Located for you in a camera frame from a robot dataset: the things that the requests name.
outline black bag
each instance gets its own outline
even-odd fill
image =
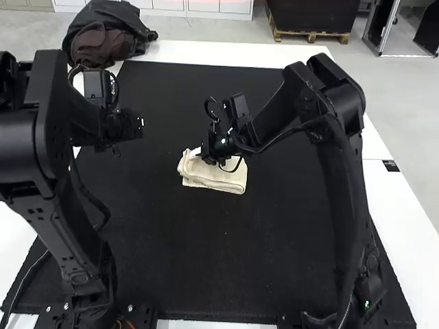
[[[140,9],[127,1],[91,0],[76,15],[62,41],[69,64],[101,68],[143,55],[158,38],[141,22]]]

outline towel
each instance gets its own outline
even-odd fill
[[[177,166],[177,171],[183,177],[184,186],[211,188],[234,194],[243,194],[247,185],[247,164],[242,159],[238,170],[234,173],[222,171],[217,165],[205,163],[197,156],[201,148],[186,149]],[[239,161],[239,156],[227,160],[224,170],[232,171]]]

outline table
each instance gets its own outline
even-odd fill
[[[161,40],[151,44],[144,56],[133,60],[282,69],[299,60],[306,62],[322,52],[331,56],[329,50],[321,46]],[[120,67],[118,63],[111,71],[118,73]],[[80,80],[75,81],[75,87],[84,89]],[[403,174],[389,172],[383,165],[382,160],[391,160],[392,156],[367,115],[364,123],[364,176],[370,213],[418,329],[437,328],[439,235]],[[0,259],[9,262],[0,271],[0,300],[3,301],[36,234],[4,203],[0,203],[0,218]],[[8,329],[32,329],[37,318],[38,315],[13,315]],[[268,329],[275,326],[159,320],[158,328]]]

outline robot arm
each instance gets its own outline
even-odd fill
[[[37,51],[33,63],[0,53],[0,200],[35,229],[60,265],[72,327],[111,328],[115,260],[73,188],[71,148],[99,151],[141,138],[143,125],[111,97],[108,72],[84,71],[84,79],[85,98],[69,83],[61,50]]]
[[[231,156],[264,152],[297,132],[317,147],[335,235],[337,314],[316,319],[302,313],[304,328],[362,328],[381,307],[385,294],[379,252],[372,233],[361,163],[366,107],[362,89],[324,54],[305,66],[283,70],[284,82],[271,100],[251,117],[242,94],[223,101],[226,127],[216,114],[200,156],[224,165]],[[300,125],[287,127],[299,118]]]

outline rubber mat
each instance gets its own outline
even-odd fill
[[[117,261],[119,298],[149,302],[170,319],[274,323],[279,314],[334,312],[329,205],[316,151],[304,134],[247,159],[244,195],[183,187],[176,170],[182,152],[207,133],[205,98],[244,92],[256,113],[282,82],[281,71],[125,62],[118,80],[122,106],[145,119],[144,138],[119,144],[120,158],[84,148],[78,166],[112,212],[102,236]],[[91,221],[99,220],[88,204],[86,210]],[[11,292],[43,251],[36,241]],[[379,327],[413,328],[384,258],[388,294]],[[62,302],[60,283],[51,259],[14,310],[38,313]]]

